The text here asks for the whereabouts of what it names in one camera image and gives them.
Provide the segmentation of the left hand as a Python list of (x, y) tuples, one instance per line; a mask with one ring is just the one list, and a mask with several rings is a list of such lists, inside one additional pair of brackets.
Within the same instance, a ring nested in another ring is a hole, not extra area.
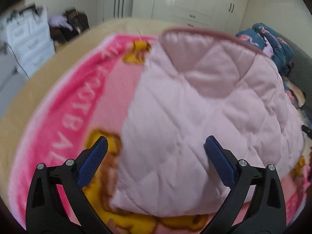
[(121, 234), (117, 227), (116, 227), (116, 224), (115, 222), (113, 221), (113, 219), (109, 219), (109, 221), (107, 222), (107, 226), (108, 228), (112, 231), (113, 234)]

